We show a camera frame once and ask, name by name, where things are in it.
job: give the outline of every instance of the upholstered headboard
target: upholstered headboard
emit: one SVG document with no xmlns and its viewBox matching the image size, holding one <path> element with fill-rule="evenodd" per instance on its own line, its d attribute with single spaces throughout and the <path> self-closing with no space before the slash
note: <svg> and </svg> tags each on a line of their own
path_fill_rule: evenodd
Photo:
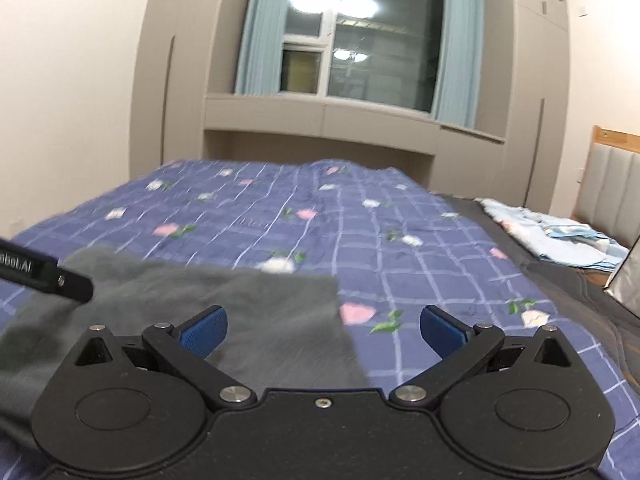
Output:
<svg viewBox="0 0 640 480">
<path fill-rule="evenodd" d="M 594 127 L 574 218 L 633 245 L 640 235 L 640 136 Z"/>
</svg>

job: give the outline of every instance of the gray towel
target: gray towel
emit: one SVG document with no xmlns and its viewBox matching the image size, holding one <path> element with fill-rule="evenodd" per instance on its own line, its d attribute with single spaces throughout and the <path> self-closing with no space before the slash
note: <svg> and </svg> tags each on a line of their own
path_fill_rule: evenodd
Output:
<svg viewBox="0 0 640 480">
<path fill-rule="evenodd" d="M 38 396 L 92 324 L 137 335 L 155 322 L 178 325 L 220 304 L 228 335 L 207 360 L 258 395 L 269 386 L 369 386 L 340 320 L 331 276 L 183 267 L 96 249 L 78 251 L 64 266 L 94 280 L 94 298 L 78 305 L 34 293 L 0 336 L 0 428 L 27 446 L 34 446 L 29 418 Z"/>
</svg>

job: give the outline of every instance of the metal screw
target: metal screw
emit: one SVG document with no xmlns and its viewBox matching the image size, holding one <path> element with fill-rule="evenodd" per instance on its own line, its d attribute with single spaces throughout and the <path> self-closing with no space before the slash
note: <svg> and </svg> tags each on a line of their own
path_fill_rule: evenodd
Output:
<svg viewBox="0 0 640 480">
<path fill-rule="evenodd" d="M 251 397 L 251 390 L 244 386 L 227 386 L 220 390 L 220 399 L 226 402 L 245 402 Z"/>
<path fill-rule="evenodd" d="M 408 384 L 407 386 L 400 386 L 396 390 L 396 397 L 405 402 L 417 402 L 423 400 L 427 396 L 427 392 L 420 386 L 414 386 Z"/>
<path fill-rule="evenodd" d="M 316 406 L 318 408 L 328 408 L 332 405 L 331 399 L 327 399 L 326 397 L 321 397 L 320 399 L 316 399 Z"/>
</svg>

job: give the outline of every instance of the black handle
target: black handle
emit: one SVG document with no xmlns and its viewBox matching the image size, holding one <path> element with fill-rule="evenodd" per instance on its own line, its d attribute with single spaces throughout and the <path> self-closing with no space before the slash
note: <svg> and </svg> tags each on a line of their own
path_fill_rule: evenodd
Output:
<svg viewBox="0 0 640 480">
<path fill-rule="evenodd" d="M 0 238 L 0 280 L 86 303 L 94 284 L 80 274 L 58 267 L 58 259 Z"/>
<path fill-rule="evenodd" d="M 435 409 L 453 386 L 485 369 L 504 344 L 497 326 L 469 327 L 434 305 L 422 310 L 420 332 L 443 360 L 390 393 L 389 400 L 399 406 Z M 419 398 L 403 398 L 407 387 L 420 388 Z"/>
</svg>

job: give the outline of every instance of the window frame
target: window frame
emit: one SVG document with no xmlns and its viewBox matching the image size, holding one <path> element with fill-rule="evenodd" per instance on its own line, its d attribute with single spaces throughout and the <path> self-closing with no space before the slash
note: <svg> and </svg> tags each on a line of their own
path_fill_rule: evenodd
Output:
<svg viewBox="0 0 640 480">
<path fill-rule="evenodd" d="M 335 28 L 337 26 L 337 3 L 339 0 L 329 0 L 328 9 L 322 14 L 322 21 L 320 24 L 320 35 L 316 36 L 304 36 L 302 34 L 285 34 L 282 39 L 282 50 L 297 50 L 299 52 L 316 52 L 320 53 L 320 67 L 318 71 L 318 92 L 315 94 L 300 94 L 299 92 L 291 92 L 286 90 L 280 90 L 280 94 L 290 95 L 305 95 L 321 98 L 335 98 L 345 99 L 336 96 L 329 96 L 329 76 L 331 73 L 331 60 L 334 54 L 334 38 Z M 385 105 L 382 103 L 373 103 L 370 101 L 364 101 L 371 105 L 377 105 L 380 107 L 390 107 L 392 105 Z"/>
</svg>

